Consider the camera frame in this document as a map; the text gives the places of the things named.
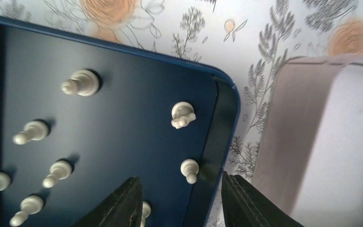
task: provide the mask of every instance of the orange flower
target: orange flower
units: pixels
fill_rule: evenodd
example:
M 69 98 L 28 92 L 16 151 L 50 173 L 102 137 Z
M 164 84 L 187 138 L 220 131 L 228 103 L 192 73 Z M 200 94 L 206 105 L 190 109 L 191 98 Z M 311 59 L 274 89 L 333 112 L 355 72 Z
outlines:
M 120 44 L 120 41 L 116 38 L 115 33 L 110 28 L 99 28 L 95 33 L 94 38 Z
M 332 35 L 328 45 L 329 55 L 341 53 L 363 54 L 363 21 L 350 20 Z
M 100 26 L 110 26 L 128 19 L 136 0 L 80 0 L 84 13 Z

